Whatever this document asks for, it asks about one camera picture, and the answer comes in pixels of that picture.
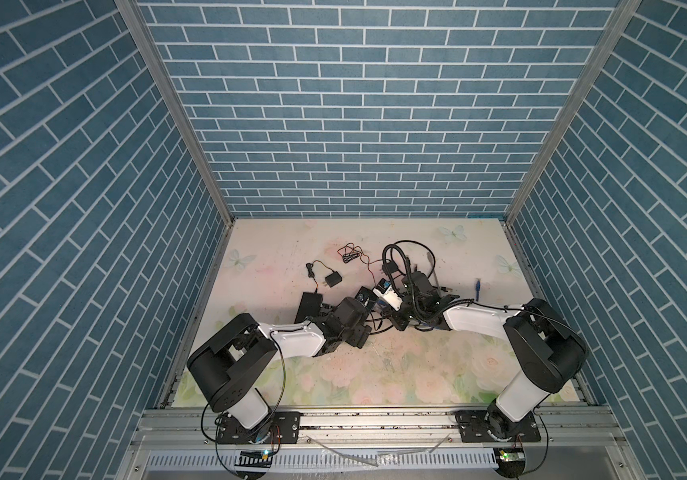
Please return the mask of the black power adapter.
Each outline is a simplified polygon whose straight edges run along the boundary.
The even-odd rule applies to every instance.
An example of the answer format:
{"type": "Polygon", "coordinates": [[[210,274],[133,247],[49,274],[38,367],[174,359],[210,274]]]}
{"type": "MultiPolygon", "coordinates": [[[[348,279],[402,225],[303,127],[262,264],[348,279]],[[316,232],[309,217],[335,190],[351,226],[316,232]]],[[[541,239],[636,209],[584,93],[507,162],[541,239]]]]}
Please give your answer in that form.
{"type": "Polygon", "coordinates": [[[319,288],[321,285],[326,287],[334,287],[342,281],[341,274],[337,270],[334,270],[331,267],[327,266],[321,260],[313,260],[311,262],[307,262],[307,264],[305,264],[305,269],[307,277],[310,278],[314,283],[314,293],[319,292],[319,288]],[[315,266],[322,266],[324,269],[328,271],[327,276],[325,276],[325,278],[322,281],[319,281],[316,278],[316,274],[314,271],[315,266]]]}
{"type": "Polygon", "coordinates": [[[367,271],[371,273],[375,273],[375,270],[373,270],[375,266],[383,267],[382,259],[371,258],[371,256],[369,256],[369,254],[367,254],[367,252],[365,252],[361,246],[354,244],[353,242],[349,242],[339,247],[336,250],[336,253],[344,264],[349,264],[353,261],[359,261],[367,268],[367,271]]]}

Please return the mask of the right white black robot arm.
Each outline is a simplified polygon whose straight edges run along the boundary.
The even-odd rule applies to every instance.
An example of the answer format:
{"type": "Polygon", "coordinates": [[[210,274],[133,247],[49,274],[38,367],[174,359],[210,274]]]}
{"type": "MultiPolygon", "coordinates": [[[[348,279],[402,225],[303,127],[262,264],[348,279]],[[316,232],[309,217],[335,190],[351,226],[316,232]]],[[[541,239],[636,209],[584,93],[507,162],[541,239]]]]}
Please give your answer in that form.
{"type": "Polygon", "coordinates": [[[587,342],[542,299],[519,306],[488,306],[475,298],[444,294],[415,271],[383,279],[373,293],[389,306],[385,316],[398,330],[409,325],[429,330],[466,331],[509,342],[519,372],[485,412],[487,436],[515,439],[535,425],[533,410],[581,371],[589,357],[587,342]]]}

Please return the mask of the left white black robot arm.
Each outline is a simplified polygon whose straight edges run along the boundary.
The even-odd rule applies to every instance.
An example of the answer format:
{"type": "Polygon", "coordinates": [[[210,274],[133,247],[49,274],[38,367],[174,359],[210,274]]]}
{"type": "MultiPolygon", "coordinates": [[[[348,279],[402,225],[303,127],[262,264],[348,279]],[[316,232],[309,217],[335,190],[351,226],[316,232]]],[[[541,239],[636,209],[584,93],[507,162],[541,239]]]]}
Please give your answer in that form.
{"type": "Polygon", "coordinates": [[[331,354],[342,344],[363,348],[373,333],[367,324],[375,300],[369,294],[347,297],[335,306],[318,293],[305,292],[293,324],[268,324],[241,313],[203,342],[187,359],[186,369],[199,387],[206,408],[225,416],[218,441],[262,443],[277,432],[279,400],[268,402],[256,382],[277,360],[281,390],[288,383],[287,361],[331,354]]]}

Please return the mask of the black network switch blue ports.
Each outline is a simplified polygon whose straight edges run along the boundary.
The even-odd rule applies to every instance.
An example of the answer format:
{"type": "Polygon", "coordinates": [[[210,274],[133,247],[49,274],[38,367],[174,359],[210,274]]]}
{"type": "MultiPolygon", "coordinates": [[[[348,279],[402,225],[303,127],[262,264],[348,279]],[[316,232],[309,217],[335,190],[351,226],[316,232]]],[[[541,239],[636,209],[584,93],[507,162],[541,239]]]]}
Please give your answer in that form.
{"type": "Polygon", "coordinates": [[[323,304],[323,296],[319,293],[303,292],[295,315],[295,324],[301,324],[319,316],[323,304]]]}

